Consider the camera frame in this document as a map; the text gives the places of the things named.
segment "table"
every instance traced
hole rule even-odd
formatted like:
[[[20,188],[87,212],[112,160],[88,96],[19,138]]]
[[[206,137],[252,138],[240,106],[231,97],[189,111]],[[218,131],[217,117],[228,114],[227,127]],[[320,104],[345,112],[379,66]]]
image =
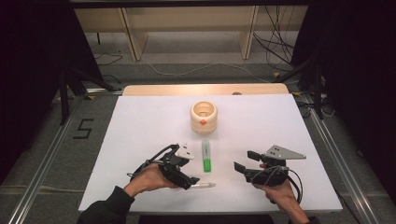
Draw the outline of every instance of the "table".
[[[242,95],[230,95],[234,92]],[[211,101],[219,110],[218,128],[207,136],[194,133],[190,126],[189,109],[200,100]],[[212,148],[211,173],[204,173],[202,167],[200,152],[203,139],[208,139]],[[342,210],[294,99],[283,84],[126,88],[114,109],[78,210],[83,211],[91,203],[105,199],[114,185],[126,185],[129,181],[127,173],[132,173],[145,159],[174,143],[187,143],[195,156],[182,167],[183,173],[200,177],[201,183],[214,182],[217,185],[211,189],[159,189],[143,193],[136,196],[131,212],[139,215],[276,212],[277,206],[265,200],[262,191],[250,186],[233,169],[234,161],[257,169],[259,163],[248,159],[247,151],[263,153],[273,144],[307,157],[303,161],[287,161],[303,180],[302,208],[305,211]]]

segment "black sleeve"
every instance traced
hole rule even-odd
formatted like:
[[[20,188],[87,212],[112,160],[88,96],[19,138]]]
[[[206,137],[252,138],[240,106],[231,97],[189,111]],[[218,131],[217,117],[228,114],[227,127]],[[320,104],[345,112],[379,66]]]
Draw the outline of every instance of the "black sleeve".
[[[107,200],[95,202],[82,212],[77,224],[115,224],[125,222],[126,215],[133,202],[134,198],[131,198],[120,187],[115,187]]]

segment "wire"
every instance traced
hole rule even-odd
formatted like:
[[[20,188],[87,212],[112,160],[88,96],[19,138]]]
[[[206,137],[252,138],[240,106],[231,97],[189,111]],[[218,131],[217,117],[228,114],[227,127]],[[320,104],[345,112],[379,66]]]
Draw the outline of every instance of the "wire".
[[[270,43],[270,44],[275,44],[275,45],[285,45],[285,46],[288,46],[289,48],[291,48],[291,49],[294,49],[294,46],[292,46],[292,45],[290,45],[290,44],[288,44],[288,43],[279,43],[279,42],[274,42],[274,41],[270,41],[270,40],[266,40],[266,39],[264,39],[264,38],[262,38],[262,37],[259,37],[257,34],[256,34],[256,37],[257,38],[259,38],[260,39],[260,41],[263,41],[263,42],[268,42],[268,43]]]
[[[299,82],[298,80],[297,81],[291,81],[291,82],[288,82],[288,83],[284,83],[285,85],[290,85],[290,84],[294,84],[294,83],[297,83],[297,82]]]
[[[214,65],[226,65],[226,66],[230,66],[230,67],[232,67],[232,68],[241,69],[241,70],[245,71],[246,73],[248,73],[251,77],[254,77],[254,78],[256,78],[256,79],[259,80],[259,81],[262,81],[262,82],[265,82],[265,83],[270,83],[269,81],[267,81],[267,80],[265,80],[265,79],[262,79],[262,78],[259,78],[259,77],[254,76],[254,75],[251,74],[246,68],[239,67],[239,66],[235,66],[235,65],[231,65],[231,64],[228,64],[228,63],[212,63],[212,64],[210,64],[210,65],[206,65],[206,66],[203,66],[203,67],[200,67],[200,68],[192,69],[192,70],[190,70],[189,72],[180,73],[180,74],[162,73],[162,72],[159,72],[151,63],[147,63],[147,62],[144,62],[144,61],[142,61],[142,63],[148,64],[148,65],[152,68],[152,70],[154,70],[154,72],[157,73],[158,75],[161,75],[161,76],[175,76],[175,77],[186,76],[186,75],[188,75],[188,74],[197,72],[197,71],[199,71],[199,70],[202,70],[202,69],[205,69],[205,68],[214,66]]]
[[[115,57],[119,57],[119,58],[114,60],[113,62],[110,62],[110,63],[99,63],[98,65],[110,65],[110,64],[113,64],[114,62],[119,61],[119,60],[122,59],[122,55],[120,55],[120,54],[108,54],[108,53],[103,53],[103,54],[99,55],[98,57],[96,57],[95,59],[99,59],[99,58],[101,58],[104,55],[115,56]]]
[[[286,39],[287,39],[286,34],[288,33],[288,30],[289,30],[291,18],[293,17],[293,14],[294,14],[294,9],[295,9],[295,6],[293,6],[293,8],[292,8],[292,10],[291,10],[290,17],[289,17],[289,21],[288,21],[288,26],[286,27],[286,31],[285,31],[285,43],[287,42],[287,40],[286,40]]]
[[[312,108],[307,108],[305,114],[303,114],[303,119],[311,117]]]
[[[300,190],[298,190],[298,187],[297,187],[296,183],[294,182],[294,180],[291,179],[290,176],[288,176],[288,180],[289,180],[289,181],[291,182],[291,184],[296,188],[297,192],[300,192],[300,193],[301,193],[300,199],[297,199],[297,202],[298,202],[298,203],[301,203],[301,200],[303,199],[303,181],[301,181],[301,178],[297,175],[296,172],[294,172],[293,170],[290,170],[290,171],[291,171],[292,173],[294,173],[294,174],[297,176],[297,178],[298,178],[298,180],[299,180],[299,182],[300,182]]]
[[[321,107],[321,108],[320,108],[320,111],[321,111],[322,114],[323,114],[325,117],[327,117],[327,118],[331,118],[331,117],[335,114],[335,109],[332,110],[332,113],[329,113],[329,112],[326,112],[325,110],[323,110],[323,108]]]
[[[299,182],[300,182],[300,187],[297,186],[297,184],[294,182],[294,180],[293,180],[289,175],[287,175],[287,174],[285,174],[285,172],[283,172],[282,167],[279,166],[279,165],[278,165],[278,166],[273,166],[273,167],[267,168],[267,169],[262,170],[262,171],[258,172],[257,174],[255,174],[255,175],[251,178],[251,180],[250,180],[251,184],[253,185],[253,180],[254,180],[254,178],[256,178],[258,175],[260,175],[260,174],[262,174],[263,172],[266,172],[266,171],[268,171],[268,170],[273,170],[273,171],[272,171],[271,174],[268,176],[267,180],[266,180],[265,183],[264,183],[264,186],[267,186],[268,182],[270,181],[270,179],[272,178],[272,176],[273,176],[276,172],[280,172],[281,174],[283,174],[283,175],[286,176],[286,178],[289,180],[289,182],[290,182],[290,183],[294,186],[294,188],[296,189],[296,191],[297,191],[297,199],[296,199],[296,200],[297,200],[298,203],[300,203],[301,200],[303,199],[303,182],[301,181],[301,178],[297,175],[297,173],[294,172],[294,171],[292,171],[292,170],[290,170],[290,171],[293,172],[293,173],[297,176],[297,178],[298,178],[298,180],[299,180]]]
[[[279,21],[279,6],[276,6],[276,22],[274,22],[270,12],[268,11],[268,7],[267,6],[265,6],[265,11],[267,12],[268,17],[270,18],[270,21],[271,21],[271,23],[274,26],[274,30],[272,32],[273,34],[271,35],[271,40],[272,40],[272,37],[275,36],[280,41],[280,43],[282,44],[281,46],[282,46],[283,52],[284,52],[285,57],[286,57],[286,61],[288,62],[288,64],[290,64],[290,60],[289,60],[289,57],[288,57],[286,51],[289,53],[290,56],[291,56],[291,53],[289,52],[289,49],[285,46],[285,44],[284,44],[285,41],[283,40],[282,35],[279,32],[280,23],[283,21],[283,18],[285,16],[285,12],[288,9],[288,7],[289,6],[286,6],[285,10],[283,11],[282,19],[281,19],[281,21]]]
[[[114,78],[119,84],[122,84],[121,81],[119,81],[116,77],[111,76],[111,75],[103,75],[103,77],[112,77]]]
[[[136,169],[136,171],[134,171],[134,173],[127,173],[127,175],[129,177],[136,177],[138,175],[140,175],[143,171],[143,169],[145,169],[146,167],[148,167],[150,164],[152,163],[160,163],[157,161],[154,161],[155,159],[157,159],[157,157],[159,157],[161,154],[163,154],[166,150],[168,150],[169,148],[172,148],[173,145],[170,145],[168,147],[163,148],[160,152],[158,152],[157,154],[155,154],[151,159],[146,160],[145,162],[143,162],[143,164],[141,164],[139,166],[139,168]]]
[[[268,51],[269,51],[270,53],[274,54],[277,58],[279,58],[280,60],[282,60],[284,63],[287,63],[288,65],[292,65],[289,61],[285,60],[284,58],[282,58],[280,55],[278,55],[277,53],[275,53],[273,50],[271,50],[271,49],[269,48],[269,44],[272,43],[272,39],[268,41],[268,43],[269,43],[268,46],[264,46],[264,44],[260,41],[260,38],[258,37],[258,35],[257,35],[256,33],[253,33],[253,36],[256,38],[256,40],[259,42],[259,44],[260,44],[265,50],[267,50],[267,53],[268,53]],[[267,59],[267,63],[270,64],[268,56],[266,57],[266,59]]]
[[[299,107],[309,107],[309,108],[315,107],[315,104],[304,103],[304,102],[299,102],[299,101],[296,101],[296,104]]]

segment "hand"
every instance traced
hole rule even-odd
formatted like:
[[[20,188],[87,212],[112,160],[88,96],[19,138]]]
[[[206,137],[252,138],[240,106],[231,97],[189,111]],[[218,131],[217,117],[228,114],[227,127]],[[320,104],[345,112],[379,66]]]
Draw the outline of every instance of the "hand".
[[[176,189],[178,186],[167,180],[161,174],[158,164],[150,164],[142,170],[142,172],[135,177],[124,190],[131,197],[136,196],[138,193],[144,191],[151,191],[155,189],[171,188]]]
[[[265,169],[265,164],[260,164],[261,168]],[[288,214],[292,223],[307,223],[309,222],[304,210],[298,204],[291,184],[287,179],[283,184],[269,187],[264,185],[253,184],[256,189],[265,191],[265,197],[274,201],[282,212]]]

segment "metal rail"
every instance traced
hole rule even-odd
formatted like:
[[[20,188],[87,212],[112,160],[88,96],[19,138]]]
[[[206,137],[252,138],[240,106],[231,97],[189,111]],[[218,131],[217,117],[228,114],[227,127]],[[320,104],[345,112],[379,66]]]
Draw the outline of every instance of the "metal rail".
[[[304,98],[308,103],[313,103],[309,96],[304,96]],[[319,119],[316,113],[311,113],[311,118],[314,121],[315,126],[317,127],[318,132],[332,157],[332,160],[334,161],[335,167],[346,185],[353,202],[358,208],[363,222],[367,224],[380,223],[373,207],[364,195],[361,186],[347,165],[347,162],[344,160],[340,149],[332,139],[332,135],[330,134],[324,120]]]
[[[15,207],[14,212],[12,213],[11,218],[8,222],[9,224],[17,224],[17,223],[20,224],[23,223],[23,221],[25,220],[33,204],[33,201],[35,200],[35,196],[37,195],[41,184],[46,178],[47,173],[52,165],[52,162],[59,148],[61,147],[62,142],[64,141],[65,134],[67,133],[70,124],[73,120],[73,117],[82,103],[82,100],[83,100],[82,96],[75,97],[70,116],[68,117],[64,125],[62,125],[61,128],[59,128],[58,132],[55,135],[55,138],[52,140],[52,143],[49,146],[49,150],[47,151],[43,161],[41,162],[40,166],[35,172],[32,181],[30,182],[29,186],[27,187],[26,191],[24,192],[23,196],[21,197],[20,201]]]

